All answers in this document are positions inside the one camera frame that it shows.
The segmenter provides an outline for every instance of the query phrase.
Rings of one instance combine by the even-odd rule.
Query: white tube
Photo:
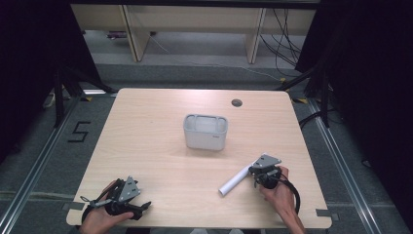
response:
[[[248,176],[248,169],[251,165],[246,166],[240,170],[234,177],[232,177],[228,182],[226,182],[222,187],[218,189],[222,196],[225,196],[229,191],[231,191],[241,180]]]

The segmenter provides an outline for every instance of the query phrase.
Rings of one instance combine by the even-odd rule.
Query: white plastic container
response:
[[[222,150],[228,121],[221,116],[189,114],[183,122],[186,145],[190,148]]]

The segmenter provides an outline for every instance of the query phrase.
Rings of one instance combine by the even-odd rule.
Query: hand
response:
[[[103,191],[110,187],[115,181],[112,181]],[[100,199],[100,201],[106,200],[107,193]],[[119,222],[128,220],[133,217],[133,213],[123,213],[119,215],[110,215],[105,210],[104,206],[92,209],[88,216],[79,228],[82,234],[104,234],[109,231],[110,228],[118,224]]]
[[[283,174],[281,179],[288,179],[288,168],[280,166],[280,169]],[[279,182],[273,189],[267,189],[260,185],[259,191],[264,195],[265,201],[269,202],[280,215],[291,234],[306,232],[301,219],[295,212],[294,194],[285,184]]]

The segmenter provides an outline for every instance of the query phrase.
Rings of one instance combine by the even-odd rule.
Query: wooden table top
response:
[[[233,99],[243,105],[236,107]],[[221,151],[188,148],[187,114],[228,120]],[[194,228],[280,228],[280,217],[246,177],[225,197],[218,188],[267,152],[290,169],[301,196],[299,216],[306,228],[328,228],[319,181],[289,96],[273,91],[123,89],[109,113],[74,202],[95,199],[106,185],[128,176],[141,194],[131,204],[151,207],[140,220],[121,225]],[[78,225],[83,211],[70,210]]]

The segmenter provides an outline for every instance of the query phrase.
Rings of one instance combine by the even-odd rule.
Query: black round hole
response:
[[[240,107],[243,105],[243,102],[240,99],[233,99],[231,101],[231,103],[235,106],[235,107]]]

